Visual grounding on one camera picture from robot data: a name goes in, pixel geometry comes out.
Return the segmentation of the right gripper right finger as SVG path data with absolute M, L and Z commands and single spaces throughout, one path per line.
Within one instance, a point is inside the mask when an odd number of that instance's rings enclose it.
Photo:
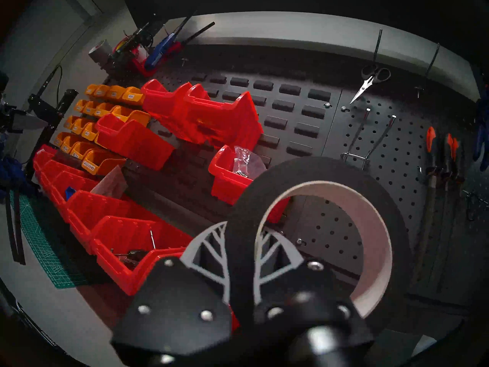
M 372 331 L 326 261 L 272 229 L 255 251 L 254 320 L 271 325 L 285 355 L 366 355 Z

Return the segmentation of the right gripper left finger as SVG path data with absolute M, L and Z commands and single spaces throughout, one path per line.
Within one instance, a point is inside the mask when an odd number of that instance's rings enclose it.
M 209 227 L 183 252 L 158 256 L 113 330 L 111 345 L 123 364 L 170 364 L 229 338 L 226 225 Z

